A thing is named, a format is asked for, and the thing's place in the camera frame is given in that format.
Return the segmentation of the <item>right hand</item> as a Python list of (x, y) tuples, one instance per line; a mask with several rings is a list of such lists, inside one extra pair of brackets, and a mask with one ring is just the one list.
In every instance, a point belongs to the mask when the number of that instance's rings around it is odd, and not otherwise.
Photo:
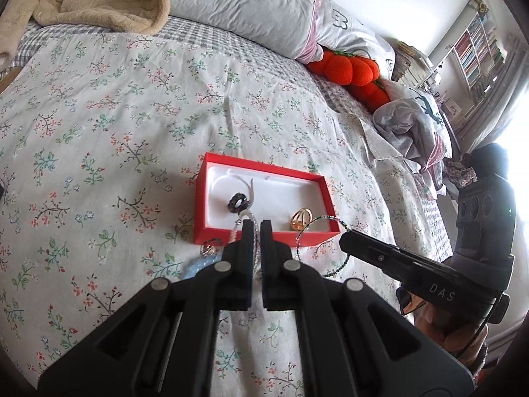
[(445, 327), (437, 324), (445, 313), (431, 303), (426, 303), (420, 312), (414, 315), (415, 326), (457, 358), (473, 375), (477, 375), (488, 355), (486, 338), (489, 334), (489, 326), (484, 325), (480, 329), (478, 325), (466, 324), (448, 332)]

